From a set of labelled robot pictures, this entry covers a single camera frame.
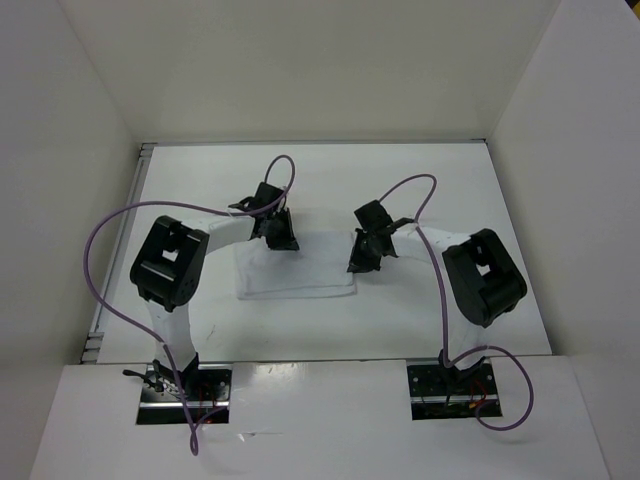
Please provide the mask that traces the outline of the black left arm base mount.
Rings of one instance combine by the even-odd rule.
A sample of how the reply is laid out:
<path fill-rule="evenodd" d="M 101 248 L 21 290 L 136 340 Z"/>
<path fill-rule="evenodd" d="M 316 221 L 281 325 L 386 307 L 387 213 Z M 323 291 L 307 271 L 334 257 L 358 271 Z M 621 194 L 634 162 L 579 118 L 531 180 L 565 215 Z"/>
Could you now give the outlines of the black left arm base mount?
<path fill-rule="evenodd" d="M 147 365 L 144 372 L 124 369 L 122 374 L 142 382 L 137 425 L 187 423 L 176 385 L 161 377 L 154 366 Z M 231 368 L 212 365 L 199 368 L 196 384 L 185 390 L 187 408 L 196 424 L 229 423 L 231 380 Z"/>

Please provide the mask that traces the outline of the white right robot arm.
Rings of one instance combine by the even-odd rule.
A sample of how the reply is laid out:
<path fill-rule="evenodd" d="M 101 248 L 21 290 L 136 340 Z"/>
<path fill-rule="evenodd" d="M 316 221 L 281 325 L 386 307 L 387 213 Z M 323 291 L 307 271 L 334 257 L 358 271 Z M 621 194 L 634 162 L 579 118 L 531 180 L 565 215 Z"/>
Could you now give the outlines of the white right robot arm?
<path fill-rule="evenodd" d="M 462 392 L 478 367 L 465 359 L 490 348 L 472 347 L 450 356 L 447 294 L 453 295 L 467 322 L 487 329 L 527 295 L 524 276 L 491 229 L 462 234 L 428 228 L 407 217 L 394 220 L 378 200 L 359 207 L 354 215 L 359 227 L 348 261 L 350 273 L 378 271 L 385 257 L 422 261 L 434 268 L 442 315 L 438 380 L 446 391 Z"/>

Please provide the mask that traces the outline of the white skirt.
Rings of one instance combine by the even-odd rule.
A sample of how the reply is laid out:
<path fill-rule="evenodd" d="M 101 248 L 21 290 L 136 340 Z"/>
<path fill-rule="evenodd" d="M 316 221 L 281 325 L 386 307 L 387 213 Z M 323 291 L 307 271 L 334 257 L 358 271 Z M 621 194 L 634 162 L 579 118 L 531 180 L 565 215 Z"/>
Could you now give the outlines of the white skirt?
<path fill-rule="evenodd" d="M 275 251 L 262 239 L 234 246 L 236 297 L 240 300 L 313 299 L 356 293 L 347 271 L 353 235 L 306 232 L 297 251 Z"/>

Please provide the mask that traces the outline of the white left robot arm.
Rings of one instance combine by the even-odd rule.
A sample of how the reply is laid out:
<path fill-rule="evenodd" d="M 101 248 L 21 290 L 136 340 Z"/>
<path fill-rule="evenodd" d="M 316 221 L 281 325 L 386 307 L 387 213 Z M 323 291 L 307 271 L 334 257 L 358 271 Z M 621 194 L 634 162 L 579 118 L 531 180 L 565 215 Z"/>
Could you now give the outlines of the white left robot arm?
<path fill-rule="evenodd" d="M 155 371 L 176 399 L 192 397 L 201 383 L 188 303 L 200 283 L 206 256 L 224 247 L 264 239 L 270 250 L 297 251 L 286 194 L 261 182 L 226 216 L 187 224 L 163 215 L 153 223 L 130 270 L 158 337 Z"/>

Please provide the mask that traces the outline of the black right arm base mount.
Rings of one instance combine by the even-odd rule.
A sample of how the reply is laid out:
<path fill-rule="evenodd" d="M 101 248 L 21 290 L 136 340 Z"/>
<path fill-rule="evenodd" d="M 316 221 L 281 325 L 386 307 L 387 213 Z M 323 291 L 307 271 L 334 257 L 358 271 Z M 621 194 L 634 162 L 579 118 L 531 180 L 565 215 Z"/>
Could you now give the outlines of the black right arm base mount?
<path fill-rule="evenodd" d="M 413 421 L 502 416 L 498 389 L 489 360 L 482 357 L 471 367 L 446 368 L 441 357 L 406 365 Z"/>

